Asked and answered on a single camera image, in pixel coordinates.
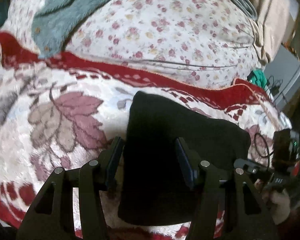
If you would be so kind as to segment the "right hand white glove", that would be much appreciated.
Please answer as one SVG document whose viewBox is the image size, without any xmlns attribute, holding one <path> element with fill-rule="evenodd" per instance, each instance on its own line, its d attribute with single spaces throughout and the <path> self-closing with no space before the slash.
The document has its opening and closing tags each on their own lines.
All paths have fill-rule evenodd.
<svg viewBox="0 0 300 240">
<path fill-rule="evenodd" d="M 287 191 L 278 192 L 275 189 L 266 189 L 259 179 L 254 185 L 270 211 L 274 223 L 279 225 L 287 220 L 290 215 L 290 197 Z"/>
</svg>

